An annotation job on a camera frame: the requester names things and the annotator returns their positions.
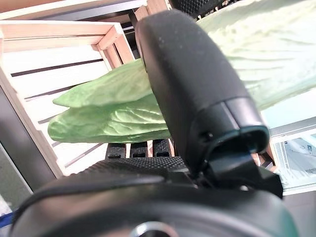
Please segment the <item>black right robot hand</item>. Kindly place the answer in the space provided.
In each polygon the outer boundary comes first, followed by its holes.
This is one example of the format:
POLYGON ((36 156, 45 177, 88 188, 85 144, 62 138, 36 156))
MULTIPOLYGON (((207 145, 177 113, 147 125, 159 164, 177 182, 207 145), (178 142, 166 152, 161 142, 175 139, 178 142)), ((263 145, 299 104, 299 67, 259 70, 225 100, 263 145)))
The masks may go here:
POLYGON ((280 177, 251 154, 269 130, 236 72, 189 16, 139 21, 136 40, 184 172, 132 164, 54 181, 16 211, 12 237, 296 237, 280 177))

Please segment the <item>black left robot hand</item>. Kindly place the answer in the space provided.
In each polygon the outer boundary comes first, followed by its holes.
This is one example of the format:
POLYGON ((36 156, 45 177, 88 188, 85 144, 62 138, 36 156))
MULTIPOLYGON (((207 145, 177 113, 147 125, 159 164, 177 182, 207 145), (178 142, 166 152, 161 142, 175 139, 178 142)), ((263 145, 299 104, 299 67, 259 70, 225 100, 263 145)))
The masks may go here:
POLYGON ((204 16, 216 7, 221 8, 224 0, 170 0, 172 8, 177 9, 193 18, 204 16))

